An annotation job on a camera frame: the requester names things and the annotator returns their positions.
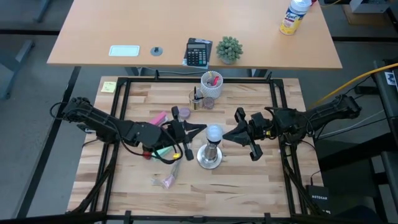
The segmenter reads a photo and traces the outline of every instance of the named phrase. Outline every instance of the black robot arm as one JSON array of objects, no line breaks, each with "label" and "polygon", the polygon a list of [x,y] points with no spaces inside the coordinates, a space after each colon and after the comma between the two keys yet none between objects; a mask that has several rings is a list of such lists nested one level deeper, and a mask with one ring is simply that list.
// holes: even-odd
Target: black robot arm
[{"label": "black robot arm", "polygon": [[69,122],[84,123],[96,131],[97,138],[103,142],[123,143],[137,147],[142,143],[144,152],[153,152],[165,147],[184,143],[188,160],[193,159],[187,143],[202,130],[205,124],[189,124],[178,120],[178,108],[172,108],[173,120],[158,127],[147,122],[122,121],[94,108],[86,98],[72,98],[62,111],[62,119]]},{"label": "black robot arm", "polygon": [[250,145],[253,161],[262,156],[261,148],[255,140],[275,139],[283,137],[288,144],[298,144],[306,134],[313,134],[330,121],[335,119],[353,119],[359,116],[361,108],[351,96],[340,95],[335,100],[325,105],[318,106],[306,112],[299,112],[289,108],[268,108],[272,120],[264,119],[261,113],[251,115],[247,122],[242,108],[235,112],[237,127],[223,135],[225,140]]}]

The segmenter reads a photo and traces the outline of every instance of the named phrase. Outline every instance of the metal lamp base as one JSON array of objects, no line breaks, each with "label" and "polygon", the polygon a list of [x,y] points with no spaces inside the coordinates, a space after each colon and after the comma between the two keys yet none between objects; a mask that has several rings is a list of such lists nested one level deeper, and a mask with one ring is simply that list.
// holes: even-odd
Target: metal lamp base
[{"label": "metal lamp base", "polygon": [[217,158],[215,160],[209,161],[204,157],[205,148],[206,148],[206,144],[202,145],[198,151],[197,159],[198,159],[199,165],[205,169],[217,168],[221,164],[221,160],[223,159],[223,153],[221,152],[219,147],[217,147]]}]

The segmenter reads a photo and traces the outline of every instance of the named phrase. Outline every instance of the floor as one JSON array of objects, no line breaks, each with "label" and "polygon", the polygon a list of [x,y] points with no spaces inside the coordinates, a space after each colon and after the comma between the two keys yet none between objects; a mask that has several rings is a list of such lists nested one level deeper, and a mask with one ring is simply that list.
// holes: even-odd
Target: floor
[{"label": "floor", "polygon": [[[39,0],[1,0],[0,29],[45,29],[59,30],[66,18],[72,0],[53,0],[45,19],[35,24],[32,18],[39,10]],[[332,36],[368,36],[397,37],[391,26],[367,27],[350,26],[340,6],[324,9],[324,15]],[[11,99],[0,101],[0,219],[11,218],[21,198],[26,182],[33,172],[50,123],[49,108],[62,97],[73,67],[56,67],[46,64],[56,36],[0,35],[0,49],[16,54],[27,39],[35,42],[29,57],[23,66],[12,92]],[[348,80],[373,69],[373,61],[397,56],[398,44],[369,44],[353,42],[335,42],[343,64],[342,70],[274,70],[274,77],[299,78],[303,97],[307,106],[339,87]],[[220,70],[226,77],[244,77],[244,70]],[[1,83],[9,72],[0,65]],[[94,100],[101,76],[126,75],[120,67],[83,67],[76,83],[73,96],[85,96]],[[361,116],[356,120],[334,121],[324,133],[351,126],[358,121],[382,110],[378,96],[364,96],[358,100],[363,107]],[[384,117],[380,113],[370,119],[374,121]],[[387,132],[386,122],[344,133],[329,140],[349,143],[361,143],[383,132]],[[29,211],[29,216],[53,215],[63,213],[67,207],[72,190],[75,172],[80,158],[81,145],[85,135],[75,125],[63,123],[43,174],[39,189]],[[352,168],[355,175],[358,168]],[[385,198],[389,189],[383,186]],[[368,198],[341,200],[367,203]],[[391,201],[386,200],[386,210],[390,222],[398,222]]]}]

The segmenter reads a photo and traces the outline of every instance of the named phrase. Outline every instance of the light wood desk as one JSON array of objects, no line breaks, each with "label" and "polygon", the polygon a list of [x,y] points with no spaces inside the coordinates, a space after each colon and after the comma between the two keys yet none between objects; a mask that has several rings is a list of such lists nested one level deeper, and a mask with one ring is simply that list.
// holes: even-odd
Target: light wood desk
[{"label": "light wood desk", "polygon": [[[74,0],[48,63],[180,67],[189,37],[213,41],[212,68],[341,68],[318,2],[297,33],[279,31],[290,0]],[[223,36],[243,44],[232,66],[216,55]],[[138,57],[110,57],[112,45],[139,45]],[[160,57],[150,54],[162,47]]]},{"label": "light wood desk", "polygon": [[[94,104],[96,108],[110,113],[113,93],[100,91],[105,81],[116,80],[117,77],[101,79]],[[161,111],[168,112],[168,117],[171,118],[172,106],[188,106],[188,92],[195,85],[199,86],[199,83],[133,82],[125,119],[150,121]],[[299,80],[284,79],[284,85],[288,106],[305,110]],[[244,108],[248,119],[251,114],[259,111],[263,112],[265,118],[271,119],[264,110],[265,106],[272,106],[269,85],[225,83],[222,96],[216,100],[214,109],[194,111],[187,121],[220,124],[227,132],[236,126],[234,113],[238,106]],[[121,100],[116,114],[120,113],[120,108]],[[89,134],[85,141],[94,138],[95,135]],[[306,141],[312,143],[310,138],[306,138]],[[193,139],[195,160],[187,161],[183,158],[177,181],[168,190],[153,186],[151,178],[163,179],[170,174],[172,166],[134,156],[121,146],[108,214],[124,215],[126,210],[131,210],[133,215],[148,216],[263,217],[264,213],[269,212],[272,217],[289,217],[278,140],[257,141],[264,155],[256,162],[249,157],[249,146],[241,147],[222,140],[220,148],[224,155],[223,161],[215,170],[203,169],[196,160],[197,150],[206,142],[205,131]],[[83,148],[69,210],[76,208],[94,186],[102,147],[103,143],[97,141]],[[140,147],[130,148],[142,152]],[[297,155],[303,185],[309,184],[310,176],[319,170],[317,155],[307,144],[298,145]],[[322,185],[319,173],[314,175],[314,182]],[[296,211],[299,212],[298,195],[293,184],[292,188]],[[103,191],[99,197],[100,204],[102,201]]]}]

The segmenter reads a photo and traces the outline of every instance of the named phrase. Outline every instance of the succulent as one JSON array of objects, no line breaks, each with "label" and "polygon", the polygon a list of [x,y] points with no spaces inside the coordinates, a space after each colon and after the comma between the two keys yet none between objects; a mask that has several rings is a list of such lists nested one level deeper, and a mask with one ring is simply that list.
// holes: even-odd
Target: succulent
[{"label": "succulent", "polygon": [[232,37],[223,37],[223,41],[220,41],[216,48],[218,57],[230,63],[235,63],[243,54],[242,45]]}]

